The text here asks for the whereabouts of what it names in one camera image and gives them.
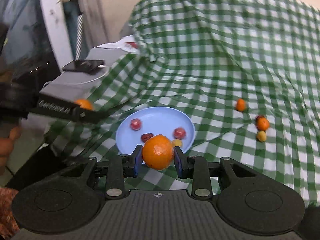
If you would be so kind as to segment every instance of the human hand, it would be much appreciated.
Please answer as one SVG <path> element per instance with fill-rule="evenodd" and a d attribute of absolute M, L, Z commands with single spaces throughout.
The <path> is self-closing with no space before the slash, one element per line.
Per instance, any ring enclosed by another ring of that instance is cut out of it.
<path fill-rule="evenodd" d="M 0 138 L 0 175 L 5 171 L 5 165 L 14 148 L 14 142 L 21 136 L 21 127 L 11 129 L 8 138 Z"/>

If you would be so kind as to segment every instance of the plate rim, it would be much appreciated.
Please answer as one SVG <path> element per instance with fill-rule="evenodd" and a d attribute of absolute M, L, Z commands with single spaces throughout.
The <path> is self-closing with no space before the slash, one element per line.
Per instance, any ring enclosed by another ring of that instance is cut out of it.
<path fill-rule="evenodd" d="M 190 118 L 189 116 L 187 116 L 187 114 L 185 114 L 184 112 L 182 112 L 182 111 L 180 111 L 180 110 L 178 110 L 178 109 L 175 109 L 175 108 L 173 108 L 173 107 L 168 107 L 168 106 L 150 106 L 150 107 L 146 107 L 146 108 L 144 108 L 144 109 L 140 109 L 140 110 L 138 110 L 138 111 L 135 111 L 134 113 L 132 113 L 132 114 L 130 114 L 128 117 L 126 117 L 126 118 L 121 122 L 121 124 L 118 126 L 117 131 L 116 131 L 116 138 L 115 138 L 115 140 L 116 140 L 116 146 L 117 146 L 117 148 L 118 148 L 118 150 L 119 150 L 119 154 L 122 154 L 122 152 L 121 152 L 121 150 L 119 149 L 118 144 L 117 144 L 117 136 L 118 136 L 118 130 L 119 130 L 119 128 L 120 128 L 121 125 L 124 123 L 124 121 L 127 120 L 131 115 L 133 115 L 133 114 L 135 114 L 135 113 L 137 113 L 137 112 L 142 112 L 142 111 L 144 111 L 144 110 L 146 110 L 146 109 L 149 109 L 149 108 L 169 108 L 169 109 L 173 109 L 173 110 L 175 110 L 175 111 L 178 111 L 178 112 L 184 114 L 184 115 L 190 120 L 190 122 L 191 122 L 191 124 L 192 124 L 192 127 L 193 127 L 194 133 L 193 133 L 193 137 L 192 137 L 191 143 L 190 143 L 190 145 L 188 145 L 188 147 L 187 147 L 187 150 L 185 150 L 185 152 L 182 151 L 183 154 L 186 154 L 186 152 L 187 152 L 188 150 L 190 150 L 191 146 L 193 145 L 193 143 L 194 143 L 194 141 L 195 141 L 195 139 L 196 139 L 196 127 L 195 127 L 195 124 L 192 122 L 191 118 Z"/>

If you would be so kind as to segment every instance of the orange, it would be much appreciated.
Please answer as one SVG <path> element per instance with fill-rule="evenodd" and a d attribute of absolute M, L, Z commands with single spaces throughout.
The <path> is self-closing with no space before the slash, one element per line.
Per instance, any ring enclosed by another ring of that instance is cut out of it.
<path fill-rule="evenodd" d="M 257 120 L 257 128 L 260 131 L 265 131 L 270 127 L 269 121 L 265 117 L 261 117 Z"/>
<path fill-rule="evenodd" d="M 74 103 L 79 105 L 83 109 L 93 110 L 93 105 L 87 99 L 78 99 Z"/>
<path fill-rule="evenodd" d="M 236 110 L 243 112 L 245 110 L 245 107 L 246 107 L 245 101 L 242 98 L 238 99 L 237 104 L 236 104 Z"/>
<path fill-rule="evenodd" d="M 155 170 L 163 170 L 173 160 L 171 141 L 162 134 L 153 136 L 144 144 L 142 158 L 146 165 Z"/>

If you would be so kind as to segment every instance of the red candy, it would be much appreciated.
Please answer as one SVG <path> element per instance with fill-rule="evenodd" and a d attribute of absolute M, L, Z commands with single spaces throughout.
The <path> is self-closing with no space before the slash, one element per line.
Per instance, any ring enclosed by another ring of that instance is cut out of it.
<path fill-rule="evenodd" d="M 141 128 L 141 120 L 138 118 L 132 119 L 130 123 L 130 127 L 132 130 L 138 131 Z"/>
<path fill-rule="evenodd" d="M 176 139 L 182 140 L 186 136 L 186 131 L 182 127 L 176 128 L 173 131 L 173 136 Z"/>

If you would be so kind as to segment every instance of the checkered cloth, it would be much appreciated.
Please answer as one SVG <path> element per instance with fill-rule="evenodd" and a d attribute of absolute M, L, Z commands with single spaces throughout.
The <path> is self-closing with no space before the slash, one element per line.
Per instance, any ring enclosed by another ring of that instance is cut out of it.
<path fill-rule="evenodd" d="M 67 154 L 106 160 L 115 133 L 137 110 L 186 113 L 196 139 L 188 155 L 229 156 L 320 202 L 320 13 L 296 0 L 141 0 L 130 23 L 140 55 L 121 57 L 88 96 L 111 114 L 99 125 L 57 120 L 49 142 Z M 247 110 L 235 111 L 243 98 Z M 256 140 L 255 117 L 270 122 Z M 212 178 L 215 193 L 219 192 Z M 190 189 L 173 164 L 143 167 L 127 188 Z"/>

